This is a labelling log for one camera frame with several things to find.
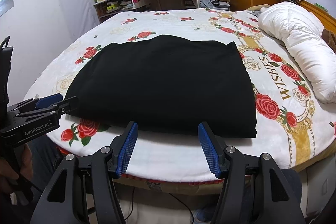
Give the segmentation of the black jacket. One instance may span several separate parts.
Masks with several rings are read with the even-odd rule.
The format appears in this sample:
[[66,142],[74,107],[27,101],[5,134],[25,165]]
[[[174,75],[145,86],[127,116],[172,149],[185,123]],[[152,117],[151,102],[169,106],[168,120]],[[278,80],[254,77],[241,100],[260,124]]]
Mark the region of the black jacket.
[[255,95],[234,42],[171,35],[112,43],[80,69],[67,97],[73,116],[111,126],[130,121],[143,131],[255,138]]

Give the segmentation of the clothes pile on chair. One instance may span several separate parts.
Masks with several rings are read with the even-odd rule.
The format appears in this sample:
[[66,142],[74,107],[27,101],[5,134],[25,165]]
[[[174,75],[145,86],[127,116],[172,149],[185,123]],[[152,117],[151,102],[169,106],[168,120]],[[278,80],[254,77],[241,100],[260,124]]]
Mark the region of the clothes pile on chair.
[[230,11],[230,0],[199,0],[200,8]]

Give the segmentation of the low wooden shelf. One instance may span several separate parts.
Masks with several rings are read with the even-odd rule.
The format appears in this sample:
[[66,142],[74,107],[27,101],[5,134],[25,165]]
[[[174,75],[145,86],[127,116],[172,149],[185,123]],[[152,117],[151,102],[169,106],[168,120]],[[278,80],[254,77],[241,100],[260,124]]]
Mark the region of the low wooden shelf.
[[119,12],[134,10],[132,0],[103,0],[95,3],[93,6],[96,10],[99,23],[103,23]]

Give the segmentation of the white duvet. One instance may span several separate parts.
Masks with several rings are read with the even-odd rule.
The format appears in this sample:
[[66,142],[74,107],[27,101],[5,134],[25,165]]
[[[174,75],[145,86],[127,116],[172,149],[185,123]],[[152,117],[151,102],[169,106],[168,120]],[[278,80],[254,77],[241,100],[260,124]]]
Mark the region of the white duvet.
[[281,40],[323,103],[335,102],[335,53],[322,39],[324,26],[311,12],[291,2],[262,7],[258,26]]

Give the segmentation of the brown plush toy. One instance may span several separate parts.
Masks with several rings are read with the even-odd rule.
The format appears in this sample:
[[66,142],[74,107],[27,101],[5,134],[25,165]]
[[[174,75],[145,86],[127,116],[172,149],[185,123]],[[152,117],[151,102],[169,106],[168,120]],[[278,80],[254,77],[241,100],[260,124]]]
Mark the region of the brown plush toy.
[[321,38],[336,53],[336,36],[332,31],[324,29]]

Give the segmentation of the wooden headboard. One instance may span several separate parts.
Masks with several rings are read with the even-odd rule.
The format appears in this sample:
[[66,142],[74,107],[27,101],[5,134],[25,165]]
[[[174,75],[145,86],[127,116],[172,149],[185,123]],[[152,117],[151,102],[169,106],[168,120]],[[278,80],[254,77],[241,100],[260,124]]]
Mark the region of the wooden headboard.
[[320,8],[319,6],[313,5],[305,0],[282,0],[282,1],[289,1],[295,3],[306,9],[307,11],[313,13],[323,24],[323,26],[335,33],[336,30],[336,21],[333,16],[331,16],[328,12]]

